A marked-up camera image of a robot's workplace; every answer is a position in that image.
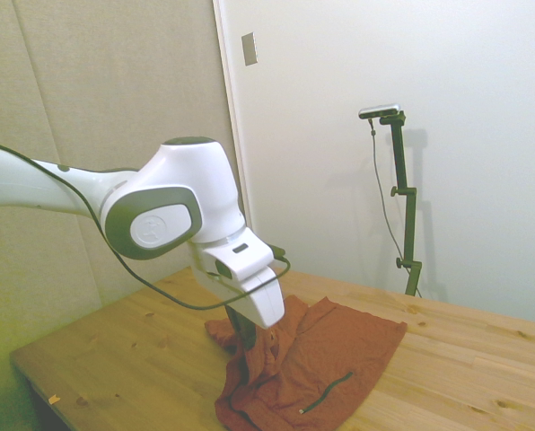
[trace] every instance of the light switch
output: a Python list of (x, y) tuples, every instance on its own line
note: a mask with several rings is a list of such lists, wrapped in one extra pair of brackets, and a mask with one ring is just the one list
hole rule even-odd
[(243, 59), (246, 66), (258, 63), (258, 52), (256, 51), (256, 38), (252, 33), (241, 36), (241, 46), (243, 47)]

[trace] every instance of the wood grain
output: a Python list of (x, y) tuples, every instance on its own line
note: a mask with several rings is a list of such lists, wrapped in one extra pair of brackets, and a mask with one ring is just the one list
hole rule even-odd
[[(189, 268), (158, 284), (214, 303)], [(535, 323), (290, 272), (285, 295), (324, 296), (408, 323), (382, 378), (340, 431), (535, 430)], [(230, 356), (194, 312), (141, 290), (13, 352), (13, 361), (76, 430), (224, 430), (214, 401)]]

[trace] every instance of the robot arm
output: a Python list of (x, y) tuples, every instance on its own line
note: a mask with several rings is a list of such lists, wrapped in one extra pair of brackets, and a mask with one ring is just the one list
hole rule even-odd
[[(131, 259), (154, 259), (188, 242), (198, 283), (222, 300), (275, 276), (270, 247), (248, 227), (223, 148), (205, 137), (162, 144), (138, 172), (90, 172), (34, 161), (86, 197), (0, 148), (0, 207), (37, 207), (95, 217), (110, 247)], [(230, 306), (267, 328), (284, 315), (276, 280)]]

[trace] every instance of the white wall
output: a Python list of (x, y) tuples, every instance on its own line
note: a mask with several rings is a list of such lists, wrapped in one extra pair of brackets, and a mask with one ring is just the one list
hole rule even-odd
[[(535, 0), (218, 0), (218, 12), (249, 216), (264, 240), (297, 270), (405, 290), (357, 117), (398, 102), (423, 295), (535, 321)], [(245, 66), (251, 31), (259, 62)], [(402, 241), (404, 198), (386, 199)]]

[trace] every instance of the crumpled fabric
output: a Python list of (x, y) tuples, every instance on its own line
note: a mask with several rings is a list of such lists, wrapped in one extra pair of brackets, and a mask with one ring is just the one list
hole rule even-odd
[(236, 348), (215, 413), (232, 431), (325, 431), (339, 427), (369, 395), (407, 330), (331, 302), (309, 307), (294, 295), (285, 316), (256, 327), (245, 351), (228, 319), (206, 322), (224, 348)]

